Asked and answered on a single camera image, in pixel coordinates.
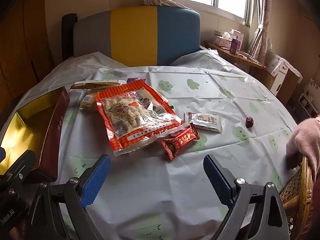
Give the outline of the pink fuzzy cloth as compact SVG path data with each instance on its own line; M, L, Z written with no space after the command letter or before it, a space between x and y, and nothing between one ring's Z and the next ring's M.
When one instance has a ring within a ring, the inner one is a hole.
M288 169L296 167L301 157L307 157L312 178L316 180L319 172L319 115L298 124L286 144Z

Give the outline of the white cardboard box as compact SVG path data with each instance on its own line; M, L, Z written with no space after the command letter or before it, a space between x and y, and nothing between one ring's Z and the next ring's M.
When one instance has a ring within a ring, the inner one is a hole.
M288 72L296 76L298 79L296 83L300 83L303 79L300 72L289 61L270 50L266 53L265 68L274 78L270 91L275 96L279 93Z

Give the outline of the wicker rattan chair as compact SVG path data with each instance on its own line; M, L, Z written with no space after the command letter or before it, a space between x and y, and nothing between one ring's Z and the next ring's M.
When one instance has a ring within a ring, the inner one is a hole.
M307 157L280 193L290 239L319 239L319 177L312 177Z

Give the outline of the beige cracker pack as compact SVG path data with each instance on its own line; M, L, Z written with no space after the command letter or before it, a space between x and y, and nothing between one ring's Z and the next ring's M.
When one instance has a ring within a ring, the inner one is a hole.
M91 89L81 101L79 109L82 111L90 111L90 112L97 111L97 103L95 101L95 98L98 92L99 92L98 89Z

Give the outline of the purple snack packet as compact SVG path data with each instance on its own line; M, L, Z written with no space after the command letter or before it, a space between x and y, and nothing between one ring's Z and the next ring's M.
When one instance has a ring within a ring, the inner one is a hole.
M142 80L143 82L145 82L144 78L140 78L140 77L132 77L132 78L128 78L126 83L131 83L131 82L135 82L138 80Z

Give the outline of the gold brown snack bag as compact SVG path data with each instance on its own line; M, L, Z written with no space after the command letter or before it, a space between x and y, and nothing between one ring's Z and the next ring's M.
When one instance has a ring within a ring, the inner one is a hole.
M88 80L77 81L70 89L105 89L126 84L124 80Z

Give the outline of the red gold gift box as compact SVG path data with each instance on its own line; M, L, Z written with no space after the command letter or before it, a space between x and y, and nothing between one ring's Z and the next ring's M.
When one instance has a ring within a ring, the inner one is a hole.
M35 153L36 163L27 181L40 183L57 180L60 135L68 104L67 90L60 87L15 112L1 139L1 147L6 153L1 162L1 175L26 150L31 150Z

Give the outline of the grey yellow blue headboard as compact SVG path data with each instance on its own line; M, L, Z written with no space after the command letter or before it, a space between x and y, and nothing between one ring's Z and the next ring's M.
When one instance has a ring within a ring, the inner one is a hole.
M100 52L128 67L168 66L200 50L200 15L166 6L117 8L78 21L75 57Z

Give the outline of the large orange rice-cracker bag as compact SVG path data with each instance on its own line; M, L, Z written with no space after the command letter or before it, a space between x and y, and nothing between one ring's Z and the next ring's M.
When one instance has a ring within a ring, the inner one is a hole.
M188 126L167 99L142 80L102 90L95 101L116 157Z

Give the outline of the tissue box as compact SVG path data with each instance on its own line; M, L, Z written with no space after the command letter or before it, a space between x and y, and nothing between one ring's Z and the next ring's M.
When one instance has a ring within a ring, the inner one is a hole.
M232 37L229 32L215 30L213 43L217 46L230 49L232 42Z

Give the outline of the wooden side desk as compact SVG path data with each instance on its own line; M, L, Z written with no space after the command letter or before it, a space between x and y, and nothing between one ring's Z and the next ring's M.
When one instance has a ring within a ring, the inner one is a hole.
M254 68L265 69L265 67L259 62L255 62L251 59L248 59L247 57L244 57L241 54L232 54L227 49L223 49L220 46L215 45L213 42L205 41L204 45L206 48L216 50L223 59L247 73L249 73L249 71Z

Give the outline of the red shiny snack packet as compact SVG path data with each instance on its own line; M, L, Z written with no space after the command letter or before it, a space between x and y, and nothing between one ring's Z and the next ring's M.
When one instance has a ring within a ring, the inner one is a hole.
M173 160L185 145L193 140L199 139L200 136L197 132L197 129L194 124L191 123L187 128L183 129L181 132L178 132L172 138L162 140L161 145L167 152L169 159Z

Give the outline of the red jujube date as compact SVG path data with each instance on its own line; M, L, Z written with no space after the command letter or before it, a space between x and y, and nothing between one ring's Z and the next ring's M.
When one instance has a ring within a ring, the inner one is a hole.
M252 128L254 125L254 120L251 116L248 116L245 120L245 125L247 128Z

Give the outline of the purple small box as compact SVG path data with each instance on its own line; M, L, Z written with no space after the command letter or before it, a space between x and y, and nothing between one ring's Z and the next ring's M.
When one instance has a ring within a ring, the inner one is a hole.
M241 45L241 42L238 39L236 39L236 38L232 39L231 47L229 50L230 53L235 54L235 55L238 54L240 51L240 45Z

